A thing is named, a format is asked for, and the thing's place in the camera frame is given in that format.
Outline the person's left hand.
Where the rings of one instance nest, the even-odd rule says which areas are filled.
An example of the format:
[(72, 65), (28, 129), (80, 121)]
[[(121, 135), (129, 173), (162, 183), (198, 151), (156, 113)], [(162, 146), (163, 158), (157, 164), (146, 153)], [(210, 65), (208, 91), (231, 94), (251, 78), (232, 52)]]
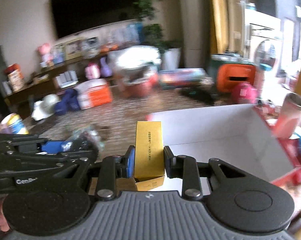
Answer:
[(1, 212), (0, 212), (0, 230), (2, 232), (8, 232), (10, 230), (7, 220)]

